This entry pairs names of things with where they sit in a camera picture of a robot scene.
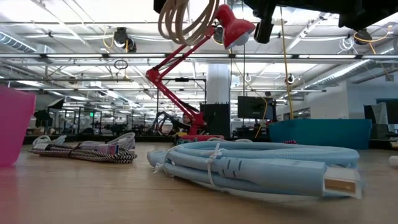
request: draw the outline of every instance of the yellow cable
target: yellow cable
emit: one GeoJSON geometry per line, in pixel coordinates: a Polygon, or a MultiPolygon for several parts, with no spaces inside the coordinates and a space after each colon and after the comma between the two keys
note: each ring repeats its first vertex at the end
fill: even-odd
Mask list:
{"type": "MultiPolygon", "coordinates": [[[[371,49],[372,49],[373,53],[374,53],[374,54],[377,54],[377,53],[376,53],[376,50],[375,50],[374,47],[373,47],[373,44],[372,44],[372,43],[369,43],[369,46],[371,46],[371,49]]],[[[393,81],[393,80],[392,80],[392,77],[390,76],[390,74],[388,73],[388,71],[387,71],[387,69],[384,67],[384,65],[383,65],[383,64],[380,64],[380,65],[381,65],[381,67],[382,67],[384,73],[385,73],[385,74],[388,76],[388,78],[390,79],[390,81],[393,81]]]]}
{"type": "Polygon", "coordinates": [[[284,30],[284,20],[282,18],[282,7],[280,7],[280,24],[282,26],[282,43],[283,43],[283,49],[284,49],[284,61],[285,61],[285,76],[286,76],[286,90],[287,90],[287,96],[289,98],[289,108],[290,108],[290,119],[293,119],[293,106],[292,106],[292,95],[290,92],[290,87],[289,83],[287,81],[288,76],[287,76],[287,59],[286,59],[286,44],[285,44],[285,30],[284,30]]]}
{"type": "Polygon", "coordinates": [[[262,120],[261,120],[260,128],[257,130],[256,136],[254,137],[254,138],[257,138],[257,136],[259,135],[259,133],[260,133],[260,131],[261,131],[262,124],[264,123],[264,120],[265,120],[265,118],[266,118],[267,109],[268,109],[268,102],[267,102],[266,99],[264,99],[264,97],[262,97],[256,90],[254,90],[254,89],[252,88],[252,86],[249,84],[248,81],[246,81],[246,80],[244,79],[244,75],[242,74],[242,72],[241,72],[241,70],[239,69],[238,65],[236,64],[236,62],[235,62],[234,60],[233,60],[233,62],[234,62],[234,64],[235,64],[236,68],[238,69],[239,74],[242,76],[243,81],[246,82],[246,84],[248,84],[248,86],[250,87],[250,89],[253,90],[262,100],[264,100],[264,102],[265,102],[265,104],[266,104],[266,108],[265,108],[264,113],[263,113],[263,115],[262,115],[262,120]]]}
{"type": "Polygon", "coordinates": [[[385,35],[384,37],[381,37],[381,38],[379,38],[379,39],[377,39],[377,40],[364,40],[364,39],[360,39],[359,37],[356,36],[357,32],[354,34],[354,38],[357,39],[357,40],[360,40],[360,41],[362,41],[362,42],[365,42],[365,43],[375,43],[375,42],[377,42],[377,41],[380,41],[380,40],[385,39],[385,38],[388,36],[388,32],[390,32],[390,28],[387,29],[387,33],[386,33],[386,35],[385,35]]]}
{"type": "Polygon", "coordinates": [[[113,35],[112,35],[112,43],[111,43],[111,45],[109,46],[109,45],[106,44],[106,42],[105,42],[105,36],[106,36],[106,31],[107,31],[107,30],[108,30],[108,29],[105,29],[104,38],[102,39],[102,41],[104,42],[104,45],[105,45],[106,48],[111,49],[111,48],[113,47],[113,42],[114,42],[114,32],[113,32],[113,35]]]}

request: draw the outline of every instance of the wooden table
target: wooden table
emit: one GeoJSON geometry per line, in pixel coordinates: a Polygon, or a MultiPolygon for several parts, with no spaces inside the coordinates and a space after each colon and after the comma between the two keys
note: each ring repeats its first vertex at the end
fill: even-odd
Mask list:
{"type": "Polygon", "coordinates": [[[13,168],[0,169],[0,223],[398,223],[398,170],[392,151],[361,151],[364,198],[285,195],[238,197],[153,174],[138,143],[133,164],[39,157],[23,148],[13,168]]]}

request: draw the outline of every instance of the white column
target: white column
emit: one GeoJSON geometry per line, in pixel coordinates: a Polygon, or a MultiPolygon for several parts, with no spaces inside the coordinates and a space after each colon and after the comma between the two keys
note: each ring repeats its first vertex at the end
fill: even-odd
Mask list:
{"type": "Polygon", "coordinates": [[[209,64],[207,71],[207,104],[228,104],[231,74],[229,64],[209,64]]]}

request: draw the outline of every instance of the red desk lamp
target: red desk lamp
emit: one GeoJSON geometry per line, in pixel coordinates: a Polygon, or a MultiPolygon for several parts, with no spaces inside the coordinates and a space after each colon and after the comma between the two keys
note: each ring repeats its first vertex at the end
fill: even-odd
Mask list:
{"type": "MultiPolygon", "coordinates": [[[[235,45],[244,45],[248,39],[249,34],[254,31],[256,26],[249,21],[243,19],[237,19],[231,8],[228,5],[220,5],[216,13],[216,19],[219,20],[223,27],[223,45],[225,49],[230,49],[235,45]]],[[[181,57],[172,60],[179,52],[181,52],[187,45],[181,45],[175,52],[170,54],[160,64],[156,65],[152,69],[148,70],[146,77],[150,80],[165,96],[167,96],[180,110],[182,110],[191,120],[191,128],[188,135],[182,136],[184,139],[192,140],[196,138],[198,141],[206,141],[208,138],[223,136],[199,136],[197,134],[198,128],[204,127],[207,124],[203,120],[203,113],[197,113],[192,107],[187,106],[182,100],[172,93],[163,83],[162,78],[168,74],[174,67],[184,61],[190,54],[196,51],[201,45],[203,45],[211,36],[215,33],[214,27],[209,27],[206,30],[204,38],[193,46],[188,52],[183,54],[181,57]]]]}

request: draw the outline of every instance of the pink cup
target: pink cup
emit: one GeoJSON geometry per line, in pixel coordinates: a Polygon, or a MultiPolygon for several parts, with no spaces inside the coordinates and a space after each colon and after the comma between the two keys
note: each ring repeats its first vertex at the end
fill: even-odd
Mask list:
{"type": "Polygon", "coordinates": [[[35,102],[34,94],[0,86],[0,166],[11,166],[17,161],[35,102]]]}

